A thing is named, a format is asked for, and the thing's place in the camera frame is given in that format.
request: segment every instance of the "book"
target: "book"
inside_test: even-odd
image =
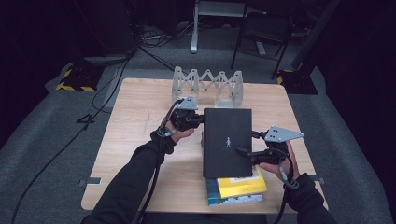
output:
[[[262,169],[259,165],[252,168],[253,176],[218,178],[220,198],[251,195],[267,191]]]
[[[251,109],[205,108],[204,177],[252,176],[251,161],[236,148],[252,148]]]
[[[252,195],[242,195],[229,198],[221,198],[219,194],[219,184],[216,178],[206,179],[206,189],[207,189],[207,202],[209,206],[218,206],[224,204],[236,204],[236,203],[255,203],[261,202],[263,200],[262,195],[252,194]]]

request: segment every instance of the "stand base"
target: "stand base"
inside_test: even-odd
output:
[[[78,69],[70,66],[64,73],[56,90],[96,91],[104,70],[104,67],[90,66],[89,68]]]
[[[299,71],[280,70],[276,73],[277,83],[285,87],[287,94],[318,95],[311,77],[303,77]]]

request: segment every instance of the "black sleeve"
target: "black sleeve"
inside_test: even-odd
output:
[[[110,182],[92,213],[84,218],[83,224],[132,223],[157,164],[163,162],[165,153],[173,152],[175,145],[167,137],[163,139],[163,148],[160,150],[161,138],[153,132],[151,139],[136,149],[131,160]]]
[[[308,174],[299,176],[297,189],[287,189],[285,201],[298,212],[299,224],[333,224],[336,223],[329,211],[323,206],[324,200],[315,188],[315,182]]]

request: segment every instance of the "person's arm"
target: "person's arm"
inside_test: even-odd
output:
[[[162,163],[164,154],[171,154],[178,140],[192,133],[193,130],[177,131],[171,137],[165,137],[163,148],[160,148],[161,137],[151,133],[151,141],[136,149],[131,160],[113,178],[92,213],[82,223],[132,223],[157,162]]]
[[[298,212],[297,222],[299,224],[336,223],[329,211],[323,206],[324,199],[315,188],[315,182],[308,174],[300,175],[292,146],[289,141],[286,143],[293,163],[293,179],[298,182],[299,187],[289,189],[284,186],[286,189],[285,202],[289,204],[290,208]],[[289,160],[284,160],[279,165],[284,168],[285,172],[289,171]],[[265,171],[276,174],[280,180],[283,180],[278,165],[262,162],[260,167]]]
[[[320,224],[336,223],[329,211],[323,206],[324,199],[315,188],[315,182],[307,173],[300,175],[296,181],[297,189],[287,189],[285,201],[290,208],[298,212],[297,223]]]

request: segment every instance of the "black box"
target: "black box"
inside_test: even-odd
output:
[[[204,177],[252,176],[251,161],[236,147],[251,151],[251,109],[204,109]]]

